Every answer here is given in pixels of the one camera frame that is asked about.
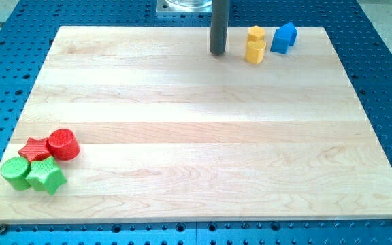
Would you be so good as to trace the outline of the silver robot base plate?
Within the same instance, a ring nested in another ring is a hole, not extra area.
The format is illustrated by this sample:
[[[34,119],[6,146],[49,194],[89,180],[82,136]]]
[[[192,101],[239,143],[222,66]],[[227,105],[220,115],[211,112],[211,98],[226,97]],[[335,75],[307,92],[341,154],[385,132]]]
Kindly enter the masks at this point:
[[[212,0],[156,0],[156,13],[163,15],[211,12]]]

